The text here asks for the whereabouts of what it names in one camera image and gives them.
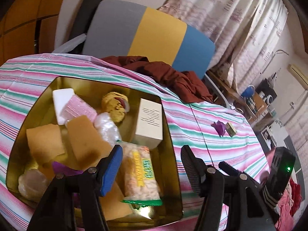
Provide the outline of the purple cloth pouch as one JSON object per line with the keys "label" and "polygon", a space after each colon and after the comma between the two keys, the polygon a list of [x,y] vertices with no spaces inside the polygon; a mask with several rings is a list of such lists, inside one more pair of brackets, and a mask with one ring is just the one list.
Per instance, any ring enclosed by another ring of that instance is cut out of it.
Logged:
{"label": "purple cloth pouch", "polygon": [[52,162],[52,169],[55,175],[63,174],[65,176],[74,176],[74,175],[79,175],[83,173],[83,171],[69,168],[68,166],[62,163],[56,162],[56,161]]}

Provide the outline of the tan sponge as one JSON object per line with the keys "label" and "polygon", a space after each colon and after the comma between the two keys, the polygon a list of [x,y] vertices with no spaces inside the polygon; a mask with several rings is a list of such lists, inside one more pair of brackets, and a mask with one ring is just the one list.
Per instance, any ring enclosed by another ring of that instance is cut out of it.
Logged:
{"label": "tan sponge", "polygon": [[110,154],[112,147],[101,138],[86,116],[69,121],[67,130],[73,154],[81,170],[96,166],[99,160]]}
{"label": "tan sponge", "polygon": [[104,196],[99,197],[101,209],[106,221],[123,218],[133,211],[128,203],[122,202],[124,196],[117,182],[114,182],[111,190]]}
{"label": "tan sponge", "polygon": [[59,125],[47,124],[26,130],[30,154],[39,165],[65,153]]}

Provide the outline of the green white small box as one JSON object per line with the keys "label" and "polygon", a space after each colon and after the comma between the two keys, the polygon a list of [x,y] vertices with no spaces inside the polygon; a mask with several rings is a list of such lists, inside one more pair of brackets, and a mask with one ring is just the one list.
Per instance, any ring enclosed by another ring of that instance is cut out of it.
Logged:
{"label": "green white small box", "polygon": [[236,131],[235,127],[233,126],[233,124],[226,123],[225,127],[226,127],[226,132],[229,134],[230,137],[233,137],[233,136],[236,135],[237,131]]}

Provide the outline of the snack packet green edge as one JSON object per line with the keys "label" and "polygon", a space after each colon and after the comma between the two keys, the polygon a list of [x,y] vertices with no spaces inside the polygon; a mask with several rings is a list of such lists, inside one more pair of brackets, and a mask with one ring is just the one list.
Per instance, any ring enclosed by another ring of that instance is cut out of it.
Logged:
{"label": "snack packet green edge", "polygon": [[155,178],[150,150],[120,141],[123,149],[122,169],[124,173],[124,203],[141,207],[162,205],[160,189]]}

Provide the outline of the white plastic bundle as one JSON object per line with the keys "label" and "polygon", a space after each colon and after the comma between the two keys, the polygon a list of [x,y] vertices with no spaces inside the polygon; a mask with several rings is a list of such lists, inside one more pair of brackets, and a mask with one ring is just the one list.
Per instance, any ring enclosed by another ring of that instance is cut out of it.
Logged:
{"label": "white plastic bundle", "polygon": [[93,125],[101,138],[113,147],[118,141],[122,140],[120,131],[111,119],[109,113],[101,113],[97,115]]}

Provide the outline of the beige cardboard box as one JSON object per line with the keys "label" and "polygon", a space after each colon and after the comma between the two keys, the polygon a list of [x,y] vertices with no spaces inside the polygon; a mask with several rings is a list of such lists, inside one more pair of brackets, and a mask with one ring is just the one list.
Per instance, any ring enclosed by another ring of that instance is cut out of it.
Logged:
{"label": "beige cardboard box", "polygon": [[162,105],[141,98],[131,142],[156,148],[163,140]]}

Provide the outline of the pink ribbed pack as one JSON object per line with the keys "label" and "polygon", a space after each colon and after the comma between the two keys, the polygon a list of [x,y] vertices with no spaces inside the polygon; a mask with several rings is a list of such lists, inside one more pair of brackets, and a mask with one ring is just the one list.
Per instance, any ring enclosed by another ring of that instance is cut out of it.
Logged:
{"label": "pink ribbed pack", "polygon": [[96,110],[77,95],[73,95],[65,104],[60,116],[64,121],[70,121],[79,116],[86,116],[91,122],[97,117]]}

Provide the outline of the yellow knitted toy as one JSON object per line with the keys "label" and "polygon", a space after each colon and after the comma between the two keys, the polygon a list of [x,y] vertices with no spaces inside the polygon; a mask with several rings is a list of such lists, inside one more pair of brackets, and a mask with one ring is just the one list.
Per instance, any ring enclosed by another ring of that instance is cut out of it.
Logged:
{"label": "yellow knitted toy", "polygon": [[118,92],[107,93],[101,101],[102,111],[107,112],[115,123],[120,123],[130,111],[128,97]]}

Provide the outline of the white foam block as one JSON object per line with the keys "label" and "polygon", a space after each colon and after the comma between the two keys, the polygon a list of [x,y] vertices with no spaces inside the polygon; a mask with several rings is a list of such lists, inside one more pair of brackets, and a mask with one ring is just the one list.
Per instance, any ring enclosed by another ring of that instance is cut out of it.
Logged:
{"label": "white foam block", "polygon": [[61,112],[74,94],[75,92],[72,88],[57,89],[52,92],[56,120],[60,126],[65,124],[65,119],[61,116]]}

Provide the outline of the pink bedding pile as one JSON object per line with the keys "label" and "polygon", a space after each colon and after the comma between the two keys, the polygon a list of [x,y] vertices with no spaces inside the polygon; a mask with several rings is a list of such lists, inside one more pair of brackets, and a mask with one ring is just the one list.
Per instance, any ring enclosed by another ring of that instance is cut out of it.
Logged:
{"label": "pink bedding pile", "polygon": [[[267,155],[267,162],[270,165],[274,156],[275,149],[271,150]],[[278,201],[275,210],[280,215],[277,223],[274,224],[276,230],[292,230],[295,220],[293,216],[299,209],[302,201],[301,186],[294,182],[292,177],[285,188],[284,194]]]}

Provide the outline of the gold metal tin tray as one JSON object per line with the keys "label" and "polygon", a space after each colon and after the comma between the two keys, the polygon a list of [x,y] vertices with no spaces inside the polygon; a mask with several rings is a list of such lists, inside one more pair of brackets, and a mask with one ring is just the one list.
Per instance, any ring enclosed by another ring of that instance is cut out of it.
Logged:
{"label": "gold metal tin tray", "polygon": [[[125,85],[113,85],[99,81],[78,78],[56,77],[44,90],[28,113],[13,145],[8,161],[6,186],[15,198],[31,208],[36,202],[27,200],[18,191],[19,177],[29,169],[39,167],[32,156],[26,131],[35,127],[56,123],[52,93],[57,89],[73,89],[74,92],[93,107],[101,111],[101,101],[108,92],[119,92],[128,97],[130,111],[117,126],[124,142],[137,142],[134,133],[141,99],[161,103],[159,96],[128,88]],[[75,121],[72,128],[61,126],[61,142],[64,153],[54,159],[72,169],[85,169],[96,166],[99,160],[106,157],[112,146],[107,144],[90,127],[89,121],[82,117]],[[162,205],[150,206],[149,213],[144,208],[132,208],[132,214],[108,222],[112,230],[137,230],[159,227],[179,221],[183,216],[182,196],[177,173],[177,162],[166,120],[162,122],[162,141],[150,150],[153,173],[158,183]]]}

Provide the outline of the wooden side desk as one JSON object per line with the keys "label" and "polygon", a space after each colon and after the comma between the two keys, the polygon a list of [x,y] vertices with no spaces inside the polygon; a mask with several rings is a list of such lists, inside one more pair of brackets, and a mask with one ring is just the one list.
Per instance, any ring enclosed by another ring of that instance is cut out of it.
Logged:
{"label": "wooden side desk", "polygon": [[212,89],[215,93],[217,93],[217,90],[220,91],[220,94],[217,95],[220,101],[222,103],[228,103],[229,106],[233,105],[239,113],[246,117],[250,124],[261,119],[262,114],[267,109],[267,104],[258,93],[255,92],[250,99],[243,98],[235,90],[228,87],[213,72],[207,71],[205,78],[209,86],[215,85]]}

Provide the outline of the patterned pink curtain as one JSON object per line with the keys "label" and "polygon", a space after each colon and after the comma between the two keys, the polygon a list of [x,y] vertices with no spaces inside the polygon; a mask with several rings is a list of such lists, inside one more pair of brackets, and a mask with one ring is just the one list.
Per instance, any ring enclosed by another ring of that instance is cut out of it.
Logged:
{"label": "patterned pink curtain", "polygon": [[285,27],[282,0],[167,0],[160,8],[209,37],[209,68],[236,92],[259,76]]}

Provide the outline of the wooden wardrobe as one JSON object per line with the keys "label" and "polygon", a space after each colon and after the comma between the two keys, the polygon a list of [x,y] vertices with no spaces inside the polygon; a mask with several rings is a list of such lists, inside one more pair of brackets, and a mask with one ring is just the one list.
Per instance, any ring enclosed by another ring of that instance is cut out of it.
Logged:
{"label": "wooden wardrobe", "polygon": [[14,0],[1,16],[1,64],[8,59],[54,50],[63,0]]}

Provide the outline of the wall air conditioner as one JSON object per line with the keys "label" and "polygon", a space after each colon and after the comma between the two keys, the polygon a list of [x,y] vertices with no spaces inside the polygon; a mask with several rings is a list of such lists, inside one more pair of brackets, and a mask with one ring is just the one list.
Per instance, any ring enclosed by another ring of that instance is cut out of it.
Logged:
{"label": "wall air conditioner", "polygon": [[288,65],[288,71],[297,80],[297,82],[303,87],[304,90],[308,90],[307,76],[301,72],[301,70],[293,64]]}

